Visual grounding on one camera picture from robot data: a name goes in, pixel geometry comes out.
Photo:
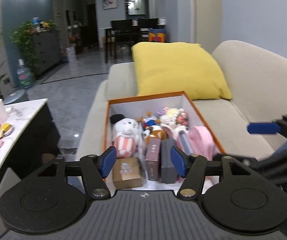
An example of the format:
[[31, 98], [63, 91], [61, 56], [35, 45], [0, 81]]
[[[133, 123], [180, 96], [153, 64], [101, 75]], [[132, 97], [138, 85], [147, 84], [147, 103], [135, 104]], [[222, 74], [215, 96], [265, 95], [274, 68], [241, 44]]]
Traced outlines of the pink cover notebook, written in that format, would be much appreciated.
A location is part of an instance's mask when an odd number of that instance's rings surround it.
[[187, 155], [199, 154], [209, 161], [215, 154], [216, 144], [212, 134], [205, 126], [179, 126], [175, 129], [174, 139], [178, 147]]

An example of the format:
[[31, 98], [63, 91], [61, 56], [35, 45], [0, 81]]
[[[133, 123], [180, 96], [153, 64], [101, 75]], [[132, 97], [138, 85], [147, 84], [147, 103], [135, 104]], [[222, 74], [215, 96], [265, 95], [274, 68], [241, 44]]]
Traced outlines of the purple illustrated book box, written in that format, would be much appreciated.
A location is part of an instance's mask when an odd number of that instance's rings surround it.
[[149, 140], [145, 158], [148, 180], [157, 181], [159, 178], [160, 144], [160, 139]]

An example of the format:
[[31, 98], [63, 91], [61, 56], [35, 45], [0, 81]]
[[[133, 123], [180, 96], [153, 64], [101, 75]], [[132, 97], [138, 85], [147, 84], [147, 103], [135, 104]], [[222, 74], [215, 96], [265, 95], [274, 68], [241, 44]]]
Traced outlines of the small cardboard box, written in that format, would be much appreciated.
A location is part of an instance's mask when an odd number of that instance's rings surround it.
[[142, 187], [138, 159], [136, 157], [117, 159], [112, 168], [112, 179], [118, 190]]

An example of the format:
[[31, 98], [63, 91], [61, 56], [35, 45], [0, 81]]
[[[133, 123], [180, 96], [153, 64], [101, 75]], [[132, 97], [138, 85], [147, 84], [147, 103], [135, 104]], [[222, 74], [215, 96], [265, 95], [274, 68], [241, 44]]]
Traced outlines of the white plush in striped cup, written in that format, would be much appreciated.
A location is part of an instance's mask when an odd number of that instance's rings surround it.
[[110, 123], [117, 159], [131, 158], [136, 153], [142, 153], [142, 127], [136, 120], [126, 118], [123, 114], [114, 114], [110, 117]]

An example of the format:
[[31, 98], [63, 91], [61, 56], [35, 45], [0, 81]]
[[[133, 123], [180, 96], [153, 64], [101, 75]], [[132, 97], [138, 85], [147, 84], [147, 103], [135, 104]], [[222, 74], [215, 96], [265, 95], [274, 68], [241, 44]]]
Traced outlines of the beige fabric sofa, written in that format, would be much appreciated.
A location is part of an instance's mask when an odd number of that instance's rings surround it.
[[[280, 135], [251, 135], [249, 122], [271, 121], [287, 114], [287, 59], [255, 45], [229, 40], [212, 52], [222, 68], [232, 100], [197, 100], [195, 105], [230, 154], [263, 159], [284, 143]], [[104, 123], [110, 99], [136, 95], [132, 62], [111, 66], [108, 78], [97, 90], [76, 157], [101, 154]]]

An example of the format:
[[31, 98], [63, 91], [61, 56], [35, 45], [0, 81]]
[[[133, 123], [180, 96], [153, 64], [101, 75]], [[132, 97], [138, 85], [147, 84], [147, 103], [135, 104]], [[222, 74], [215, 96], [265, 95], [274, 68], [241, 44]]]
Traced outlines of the brown white plush dog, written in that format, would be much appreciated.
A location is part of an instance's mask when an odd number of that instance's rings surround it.
[[165, 140], [168, 138], [166, 131], [158, 125], [146, 127], [143, 133], [145, 135], [146, 144], [149, 144], [149, 140], [152, 138], [160, 140]]

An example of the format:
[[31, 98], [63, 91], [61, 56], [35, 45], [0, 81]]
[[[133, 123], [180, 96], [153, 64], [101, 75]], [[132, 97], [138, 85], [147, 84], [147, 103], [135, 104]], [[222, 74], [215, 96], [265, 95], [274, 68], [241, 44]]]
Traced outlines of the orange storage box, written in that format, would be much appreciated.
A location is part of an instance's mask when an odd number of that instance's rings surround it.
[[[151, 112], [154, 116], [158, 118], [158, 112], [165, 107], [183, 108], [184, 110], [186, 110], [189, 118], [189, 128], [193, 128], [194, 126], [207, 127], [210, 133], [212, 134], [212, 137], [216, 144], [215, 154], [224, 153], [224, 149], [221, 143], [216, 138], [216, 135], [211, 130], [209, 124], [206, 122], [201, 112], [193, 104], [192, 100], [190, 100], [186, 95], [186, 93], [184, 92], [173, 92], [165, 94], [156, 94], [151, 96], [139, 96], [132, 98], [110, 100], [108, 102], [106, 110], [104, 133], [103, 133], [103, 147], [108, 148], [109, 146], [114, 146], [112, 141], [112, 125], [110, 123], [110, 117], [112, 115], [123, 114], [126, 118], [131, 118], [137, 121], [140, 117], [145, 116], [146, 112]], [[146, 162], [145, 162], [148, 144], [145, 143], [145, 135], [143, 128], [142, 128], [142, 139], [143, 139], [142, 153], [136, 153], [133, 156], [138, 159], [140, 164], [142, 187], [132, 188], [130, 190], [173, 190], [177, 192], [183, 182], [183, 179], [178, 176], [178, 179], [174, 184], [161, 183], [160, 166], [159, 166], [158, 180], [157, 181], [148, 180]], [[111, 193], [114, 193], [116, 190], [118, 190], [116, 189], [113, 183], [112, 171], [110, 172], [108, 178], [105, 181]]]

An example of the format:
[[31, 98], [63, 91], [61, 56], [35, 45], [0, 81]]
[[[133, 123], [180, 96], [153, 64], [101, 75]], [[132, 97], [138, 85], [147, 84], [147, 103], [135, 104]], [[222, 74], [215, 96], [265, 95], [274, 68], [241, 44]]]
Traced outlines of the white marble coffee table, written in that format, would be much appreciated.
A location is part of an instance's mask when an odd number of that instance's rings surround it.
[[11, 105], [7, 122], [13, 132], [3, 138], [0, 148], [0, 183], [7, 168], [23, 179], [41, 167], [41, 155], [59, 154], [59, 131], [54, 123], [47, 99]]

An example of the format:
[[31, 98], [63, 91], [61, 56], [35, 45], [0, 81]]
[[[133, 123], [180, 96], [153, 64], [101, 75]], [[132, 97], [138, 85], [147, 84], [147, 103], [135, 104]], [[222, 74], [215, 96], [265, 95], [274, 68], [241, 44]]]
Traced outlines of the yellow toy on coaster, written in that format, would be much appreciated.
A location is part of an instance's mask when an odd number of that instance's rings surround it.
[[14, 126], [9, 123], [4, 123], [0, 127], [0, 137], [7, 137], [14, 131]]

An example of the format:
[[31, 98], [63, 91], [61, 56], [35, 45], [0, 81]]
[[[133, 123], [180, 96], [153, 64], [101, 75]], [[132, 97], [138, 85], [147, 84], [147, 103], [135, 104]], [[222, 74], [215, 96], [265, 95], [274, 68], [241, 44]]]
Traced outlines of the grey round trash bin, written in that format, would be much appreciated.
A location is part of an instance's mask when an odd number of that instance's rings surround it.
[[12, 94], [9, 94], [9, 96], [5, 97], [3, 100], [3, 103], [5, 105], [10, 105], [14, 103], [19, 103], [19, 102], [25, 102], [28, 101], [28, 95], [25, 89], [20, 89], [14, 91]]

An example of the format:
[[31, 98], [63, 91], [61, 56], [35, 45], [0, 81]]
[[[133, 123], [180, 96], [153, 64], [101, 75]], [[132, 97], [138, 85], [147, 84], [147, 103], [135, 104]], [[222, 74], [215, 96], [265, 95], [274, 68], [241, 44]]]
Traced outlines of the yellow cushion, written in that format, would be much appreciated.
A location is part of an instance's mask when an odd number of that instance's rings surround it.
[[200, 44], [140, 42], [132, 56], [138, 96], [184, 91], [191, 100], [233, 98], [220, 65]]

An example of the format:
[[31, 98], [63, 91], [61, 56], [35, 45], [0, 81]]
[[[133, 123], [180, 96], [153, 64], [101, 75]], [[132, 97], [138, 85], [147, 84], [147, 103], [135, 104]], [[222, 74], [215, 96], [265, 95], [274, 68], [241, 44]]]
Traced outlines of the water jug bottle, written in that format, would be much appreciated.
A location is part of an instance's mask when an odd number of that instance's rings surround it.
[[29, 89], [34, 85], [34, 75], [28, 68], [23, 59], [18, 59], [18, 67], [16, 70], [20, 87], [23, 89]]

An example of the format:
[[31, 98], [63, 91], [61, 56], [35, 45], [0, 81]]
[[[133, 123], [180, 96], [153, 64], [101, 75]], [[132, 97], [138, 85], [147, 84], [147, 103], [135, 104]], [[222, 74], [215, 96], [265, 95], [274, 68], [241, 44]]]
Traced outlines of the dark grey cabinet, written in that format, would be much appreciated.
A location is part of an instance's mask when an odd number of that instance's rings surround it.
[[33, 34], [34, 52], [37, 55], [37, 66], [33, 71], [37, 78], [62, 59], [59, 44], [59, 31], [44, 31]]

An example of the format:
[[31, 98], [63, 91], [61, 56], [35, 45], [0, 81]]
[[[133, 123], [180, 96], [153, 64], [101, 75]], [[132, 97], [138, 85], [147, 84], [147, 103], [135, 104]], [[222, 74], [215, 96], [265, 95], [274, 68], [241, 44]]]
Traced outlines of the dining table with chairs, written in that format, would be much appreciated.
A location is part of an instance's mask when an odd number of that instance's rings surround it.
[[165, 42], [166, 23], [164, 18], [139, 18], [137, 20], [112, 20], [104, 31], [103, 48], [105, 63], [108, 57], [117, 58], [117, 48], [131, 48], [139, 42]]

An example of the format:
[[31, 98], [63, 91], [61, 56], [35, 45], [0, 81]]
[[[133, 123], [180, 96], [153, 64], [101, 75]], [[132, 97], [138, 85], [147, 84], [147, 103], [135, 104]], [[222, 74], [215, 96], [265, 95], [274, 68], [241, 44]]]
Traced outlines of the green trailing plant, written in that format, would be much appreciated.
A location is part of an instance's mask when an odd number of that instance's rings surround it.
[[21, 58], [33, 74], [37, 74], [41, 68], [34, 41], [34, 37], [41, 33], [43, 32], [37, 31], [33, 22], [25, 21], [10, 36], [11, 42], [16, 44]]

